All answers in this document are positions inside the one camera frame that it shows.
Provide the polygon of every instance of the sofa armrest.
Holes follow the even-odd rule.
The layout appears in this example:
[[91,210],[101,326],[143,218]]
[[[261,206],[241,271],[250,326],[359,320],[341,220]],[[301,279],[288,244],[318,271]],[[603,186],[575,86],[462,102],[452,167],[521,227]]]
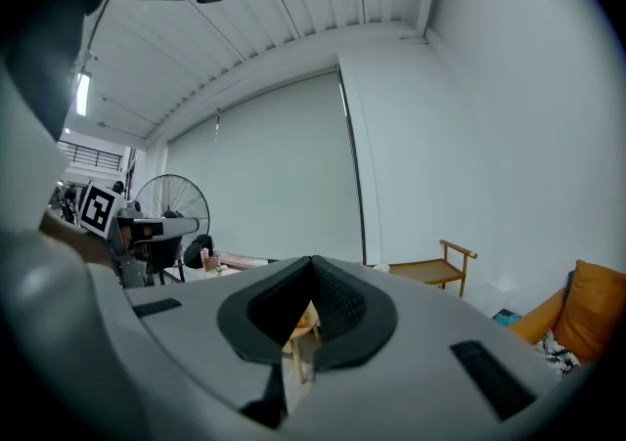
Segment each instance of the sofa armrest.
[[564,294],[565,290],[560,289],[539,307],[510,325],[509,330],[530,344],[537,343],[544,333],[557,323],[565,303]]

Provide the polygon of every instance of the orange sofa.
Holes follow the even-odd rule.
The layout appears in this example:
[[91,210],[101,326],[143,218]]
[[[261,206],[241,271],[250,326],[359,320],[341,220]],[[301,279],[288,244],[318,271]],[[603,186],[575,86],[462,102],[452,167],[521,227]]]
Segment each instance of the orange sofa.
[[552,330],[581,363],[597,361],[626,311],[626,275],[578,260],[567,287],[509,326],[530,344]]

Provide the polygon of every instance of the wooden chair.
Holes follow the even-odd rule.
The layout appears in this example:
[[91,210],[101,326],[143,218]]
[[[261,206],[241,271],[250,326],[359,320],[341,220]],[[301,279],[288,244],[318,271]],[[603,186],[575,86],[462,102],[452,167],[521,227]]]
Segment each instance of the wooden chair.
[[317,329],[319,317],[312,302],[309,302],[303,316],[306,317],[307,325],[305,327],[295,328],[295,330],[291,333],[290,341],[285,344],[285,347],[283,347],[283,352],[293,355],[293,368],[295,369],[295,374],[297,375],[297,379],[300,383],[304,383],[304,373],[302,372],[300,349],[297,346],[297,342],[301,337],[305,336],[310,331],[313,331],[316,340],[319,341],[320,339],[320,334]]
[[[419,281],[428,285],[439,285],[446,287],[446,283],[461,280],[459,296],[463,298],[466,288],[466,275],[468,273],[468,258],[476,259],[478,255],[466,248],[445,240],[439,241],[443,244],[443,258],[424,260],[421,262],[411,262],[408,264],[390,264],[389,273],[401,276],[413,281]],[[463,271],[460,271],[448,262],[448,248],[452,248],[463,254]]]

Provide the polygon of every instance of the wooden armrest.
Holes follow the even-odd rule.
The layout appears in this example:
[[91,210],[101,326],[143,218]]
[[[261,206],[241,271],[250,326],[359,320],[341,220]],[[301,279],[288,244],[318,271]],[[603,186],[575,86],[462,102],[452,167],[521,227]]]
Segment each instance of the wooden armrest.
[[447,242],[445,240],[439,240],[439,242],[443,244],[444,246],[448,246],[452,249],[456,249],[458,252],[462,253],[463,255],[467,255],[469,258],[473,258],[474,260],[478,258],[477,253],[474,253],[473,251],[470,251],[467,248],[463,248],[461,246],[458,246],[454,243]]
[[563,309],[565,289],[557,291],[536,309],[508,328],[530,344],[535,344],[557,323]]

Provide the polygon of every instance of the roller blind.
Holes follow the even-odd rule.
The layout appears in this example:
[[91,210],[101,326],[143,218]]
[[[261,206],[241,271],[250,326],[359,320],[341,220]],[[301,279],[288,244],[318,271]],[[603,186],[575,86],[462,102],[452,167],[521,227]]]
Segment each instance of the roller blind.
[[220,251],[361,261],[356,181],[336,74],[263,94],[169,146],[166,172],[204,194]]

